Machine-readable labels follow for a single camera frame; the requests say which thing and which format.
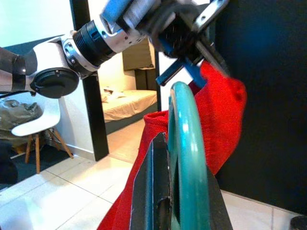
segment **chair leg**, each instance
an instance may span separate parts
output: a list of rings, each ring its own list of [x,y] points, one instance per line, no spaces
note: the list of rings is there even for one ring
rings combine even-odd
[[[39,135],[35,134],[36,173],[40,173]]]
[[[25,152],[25,163],[26,163],[26,164],[29,163],[31,142],[32,142],[32,135],[29,135],[28,143],[27,143],[27,150],[26,150],[26,152]]]
[[[60,136],[59,132],[56,130],[56,128],[53,128],[54,131],[54,135],[57,137],[57,139],[59,139],[59,141],[61,142],[63,148],[65,149],[65,151],[67,152],[67,154],[73,159],[73,155],[71,154],[71,151],[69,150],[69,148],[66,146],[64,140],[62,139],[62,137]]]
[[[57,150],[59,151],[59,150],[60,150],[60,147],[59,147],[58,142],[57,142],[56,139],[54,138],[54,133],[52,133],[52,132],[50,131],[50,129],[48,129],[48,133],[49,133],[49,135],[51,136],[51,138],[52,138],[52,140],[53,140],[53,142],[54,142],[54,144],[55,144]]]

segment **red cloth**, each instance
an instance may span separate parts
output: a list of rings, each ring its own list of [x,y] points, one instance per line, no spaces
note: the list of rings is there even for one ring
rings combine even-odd
[[[201,74],[207,85],[195,95],[200,114],[207,165],[216,174],[234,151],[241,133],[242,116],[247,95],[243,83],[225,78],[209,63],[203,62]],[[113,204],[98,230],[128,230],[133,182],[145,158],[151,140],[160,132],[167,133],[168,111],[148,114],[138,157],[126,187]]]

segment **white bedsheet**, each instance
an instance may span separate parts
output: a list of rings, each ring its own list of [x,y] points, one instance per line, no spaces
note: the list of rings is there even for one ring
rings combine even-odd
[[[121,120],[143,112],[157,102],[157,92],[151,90],[127,90],[125,97],[102,103],[105,122]]]

